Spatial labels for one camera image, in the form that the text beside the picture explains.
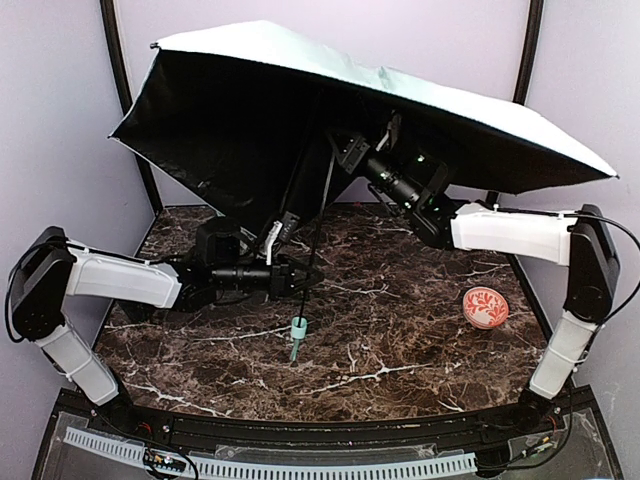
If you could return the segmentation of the mint and black folding umbrella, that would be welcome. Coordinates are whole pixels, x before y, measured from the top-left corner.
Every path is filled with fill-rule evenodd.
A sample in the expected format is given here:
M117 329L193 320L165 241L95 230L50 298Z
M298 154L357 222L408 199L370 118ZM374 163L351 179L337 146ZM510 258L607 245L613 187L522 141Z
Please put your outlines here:
M366 67L267 21L175 34L155 51L113 138L254 234L286 211L312 220L363 177L336 162L326 130L376 147L393 113L400 135L381 152L417 181L427 170L416 155L446 164L445 194L516 195L615 174L527 107Z

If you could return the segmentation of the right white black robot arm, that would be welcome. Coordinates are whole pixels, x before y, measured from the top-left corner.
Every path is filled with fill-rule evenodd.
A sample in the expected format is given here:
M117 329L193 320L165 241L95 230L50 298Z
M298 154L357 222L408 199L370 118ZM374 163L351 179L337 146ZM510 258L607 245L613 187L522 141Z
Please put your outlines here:
M541 212L454 200L444 192L451 169L423 154L423 181L402 172L360 134L329 129L336 162L365 177L396 203L413 233L439 249L487 250L546 260L568 270L566 299L523 398L550 401L582 363L595 336L621 307L614 303L620 261L609 233L615 221L590 204L578 211Z

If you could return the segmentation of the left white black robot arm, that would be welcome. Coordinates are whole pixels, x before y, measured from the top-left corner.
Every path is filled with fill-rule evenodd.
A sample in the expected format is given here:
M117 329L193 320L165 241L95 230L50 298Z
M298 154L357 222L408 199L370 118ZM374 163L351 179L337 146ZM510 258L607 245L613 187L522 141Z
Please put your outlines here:
M143 260L76 243L61 227L46 228L8 278L5 328L14 343L35 343L96 406L125 400L115 374L77 333L63 311L69 296L108 298L177 312L195 312L231 291L288 298L323 281L321 271L274 251L285 232L277 221L257 245L229 217L200 225L185 254Z

